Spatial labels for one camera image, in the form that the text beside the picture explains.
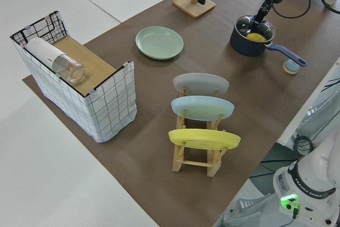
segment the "yellow plate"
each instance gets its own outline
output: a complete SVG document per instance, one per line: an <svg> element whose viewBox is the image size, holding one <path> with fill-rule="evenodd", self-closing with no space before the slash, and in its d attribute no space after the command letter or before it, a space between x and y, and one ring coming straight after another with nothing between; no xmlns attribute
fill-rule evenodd
<svg viewBox="0 0 340 227"><path fill-rule="evenodd" d="M235 134L205 129L178 129L169 132L172 143L196 149L223 150L233 149L240 143L241 138Z"/></svg>

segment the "green plate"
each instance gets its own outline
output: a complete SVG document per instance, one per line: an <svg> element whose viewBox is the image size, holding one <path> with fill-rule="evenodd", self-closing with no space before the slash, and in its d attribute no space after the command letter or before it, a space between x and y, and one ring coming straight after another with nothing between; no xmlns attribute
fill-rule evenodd
<svg viewBox="0 0 340 227"><path fill-rule="evenodd" d="M138 49L150 58L166 60L183 49L182 37L172 29L153 26L142 29L136 36Z"/></svg>

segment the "wooden board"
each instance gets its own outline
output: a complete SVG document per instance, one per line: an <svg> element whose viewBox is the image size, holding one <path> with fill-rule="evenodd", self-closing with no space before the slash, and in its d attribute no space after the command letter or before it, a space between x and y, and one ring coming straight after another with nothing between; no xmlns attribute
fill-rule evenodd
<svg viewBox="0 0 340 227"><path fill-rule="evenodd" d="M191 0L174 0L173 5L194 18L201 17L216 6L216 4L210 0L206 0L204 5L199 3L193 4Z"/></svg>
<svg viewBox="0 0 340 227"><path fill-rule="evenodd" d="M77 84L72 85L83 96L86 96L90 90L94 89L116 71L115 68L71 36L65 36L53 45L84 66L85 75L83 79Z"/></svg>

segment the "saucepan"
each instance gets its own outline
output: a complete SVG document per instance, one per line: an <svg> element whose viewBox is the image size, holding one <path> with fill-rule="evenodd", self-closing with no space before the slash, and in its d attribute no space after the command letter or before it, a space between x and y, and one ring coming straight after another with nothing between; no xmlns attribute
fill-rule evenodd
<svg viewBox="0 0 340 227"><path fill-rule="evenodd" d="M275 37L275 30L268 21L263 20L255 29L252 29L253 21L254 16L251 15L242 16L236 20L230 44L237 52L246 56L257 56L265 49L279 51L299 66L307 66L307 62L291 50L271 42Z"/></svg>

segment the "pot handle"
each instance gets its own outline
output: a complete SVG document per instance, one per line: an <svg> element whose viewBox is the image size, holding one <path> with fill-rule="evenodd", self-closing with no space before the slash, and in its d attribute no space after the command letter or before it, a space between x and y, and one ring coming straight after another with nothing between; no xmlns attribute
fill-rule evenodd
<svg viewBox="0 0 340 227"><path fill-rule="evenodd" d="M284 47L283 45L278 45L278 44L269 44L265 45L265 47L270 50L270 51L278 51L286 55L288 58L290 58L292 61L297 63L299 66L307 66L307 62L297 56L295 53L293 53L291 50L288 48Z"/></svg>

